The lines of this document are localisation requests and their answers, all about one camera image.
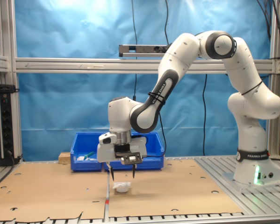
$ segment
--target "green light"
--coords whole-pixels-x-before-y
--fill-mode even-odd
[[[256,166],[256,169],[255,169],[255,176],[254,176],[254,184],[257,184],[257,181],[258,181],[258,173],[259,173],[259,166]]]

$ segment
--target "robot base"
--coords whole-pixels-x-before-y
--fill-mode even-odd
[[[235,173],[222,175],[230,186],[242,193],[245,189],[280,186],[280,167],[271,159],[237,162]]]

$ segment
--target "green object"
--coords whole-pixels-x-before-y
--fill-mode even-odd
[[[258,182],[258,173],[259,173],[259,166],[256,166],[254,184],[257,184],[257,182]]]
[[[95,154],[95,152],[90,152],[89,154],[85,155],[85,156],[84,156],[84,160],[85,160],[86,158],[90,157],[90,156],[93,155],[93,154]]]

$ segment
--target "wooden block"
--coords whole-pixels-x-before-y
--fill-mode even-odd
[[[59,155],[59,164],[70,164],[70,152]]]

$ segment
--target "white object in bin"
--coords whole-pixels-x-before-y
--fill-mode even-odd
[[[116,189],[119,193],[126,193],[128,192],[130,187],[130,182],[114,182],[113,189]]]
[[[77,158],[76,160],[78,160],[78,161],[83,161],[84,160],[84,156],[80,156],[79,158]]]

